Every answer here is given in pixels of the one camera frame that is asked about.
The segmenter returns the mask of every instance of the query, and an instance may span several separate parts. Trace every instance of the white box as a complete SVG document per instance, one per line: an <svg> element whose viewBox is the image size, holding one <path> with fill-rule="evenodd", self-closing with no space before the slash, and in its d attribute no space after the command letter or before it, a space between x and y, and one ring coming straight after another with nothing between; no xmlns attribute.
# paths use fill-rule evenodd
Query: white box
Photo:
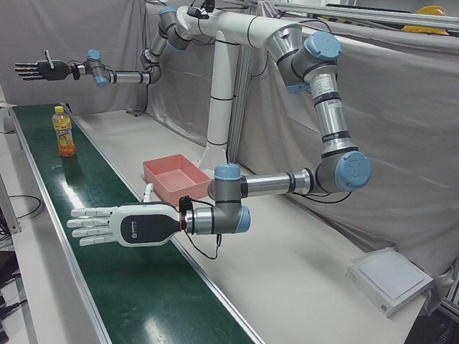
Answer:
<svg viewBox="0 0 459 344"><path fill-rule="evenodd" d="M348 270L356 286L386 317L426 290L432 281L393 249L372 252Z"/></svg>
<svg viewBox="0 0 459 344"><path fill-rule="evenodd" d="M13 119L9 112L13 106L7 102L0 102L0 133L9 133L14 130Z"/></svg>

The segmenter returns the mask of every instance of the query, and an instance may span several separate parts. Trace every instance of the green conveyor belt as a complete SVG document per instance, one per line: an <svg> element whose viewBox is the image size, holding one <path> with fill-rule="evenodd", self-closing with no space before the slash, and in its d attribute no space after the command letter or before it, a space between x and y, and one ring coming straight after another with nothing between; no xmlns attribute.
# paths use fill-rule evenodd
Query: green conveyor belt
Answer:
<svg viewBox="0 0 459 344"><path fill-rule="evenodd" d="M73 208L137 199L77 125L77 155L59 156L54 106L19 106L14 112L113 344L252 343L171 242L80 247L72 238L65 224Z"/></svg>

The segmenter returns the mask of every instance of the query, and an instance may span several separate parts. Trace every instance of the plastic bin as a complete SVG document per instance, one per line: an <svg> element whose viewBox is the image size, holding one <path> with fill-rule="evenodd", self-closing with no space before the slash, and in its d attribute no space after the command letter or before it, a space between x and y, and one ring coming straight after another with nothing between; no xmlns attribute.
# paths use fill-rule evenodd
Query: plastic bin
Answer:
<svg viewBox="0 0 459 344"><path fill-rule="evenodd" d="M207 196L210 178L182 154L144 161L143 174L147 183L153 183L155 193L175 206L182 196Z"/></svg>

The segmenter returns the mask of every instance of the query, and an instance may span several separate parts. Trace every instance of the plastic bottle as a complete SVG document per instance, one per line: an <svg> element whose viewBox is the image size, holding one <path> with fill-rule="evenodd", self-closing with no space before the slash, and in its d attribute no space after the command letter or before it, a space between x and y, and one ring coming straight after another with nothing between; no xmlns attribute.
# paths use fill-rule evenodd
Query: plastic bottle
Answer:
<svg viewBox="0 0 459 344"><path fill-rule="evenodd" d="M52 124L56 130L57 146L61 156L72 156L77 149L72 138L72 121L62 106L55 107Z"/></svg>

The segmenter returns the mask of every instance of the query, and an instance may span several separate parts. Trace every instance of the blue joint cap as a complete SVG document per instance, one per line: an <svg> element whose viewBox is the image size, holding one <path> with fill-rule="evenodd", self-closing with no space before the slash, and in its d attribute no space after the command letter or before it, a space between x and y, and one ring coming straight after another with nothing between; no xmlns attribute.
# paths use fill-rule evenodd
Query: blue joint cap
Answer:
<svg viewBox="0 0 459 344"><path fill-rule="evenodd" d="M106 87L110 84L106 77L101 76L94 77L94 82L98 87Z"/></svg>
<svg viewBox="0 0 459 344"><path fill-rule="evenodd" d="M300 92L307 91L307 90L309 90L310 88L311 88L311 87L309 86L308 83L302 82L302 83L297 84L297 85L290 85L290 86L287 86L287 91L288 91L291 95L295 95L296 93L300 93Z"/></svg>
<svg viewBox="0 0 459 344"><path fill-rule="evenodd" d="M334 61L341 53L341 45L334 35L328 32L314 32L304 41L304 47L314 57Z"/></svg>
<svg viewBox="0 0 459 344"><path fill-rule="evenodd" d="M241 170L233 163L218 165L214 170L214 178L219 181L238 181L241 179Z"/></svg>
<svg viewBox="0 0 459 344"><path fill-rule="evenodd" d="M235 229L235 233L243 233L250 228L250 210L246 206L242 206L242 214L239 223Z"/></svg>
<svg viewBox="0 0 459 344"><path fill-rule="evenodd" d="M175 48L172 44L170 44L169 42L167 42L167 46L169 48L172 49L172 51L176 52L177 54L183 54L184 53L184 50L182 49L179 49L179 48Z"/></svg>
<svg viewBox="0 0 459 344"><path fill-rule="evenodd" d="M364 187L371 176L372 163L362 152L348 152L336 164L335 182L343 191Z"/></svg>
<svg viewBox="0 0 459 344"><path fill-rule="evenodd" d="M159 15L161 16L162 14L168 12L177 12L177 8L175 6L166 6L162 10L160 10Z"/></svg>
<svg viewBox="0 0 459 344"><path fill-rule="evenodd" d="M100 52L95 49L91 49L87 52L87 59L90 61L100 61Z"/></svg>

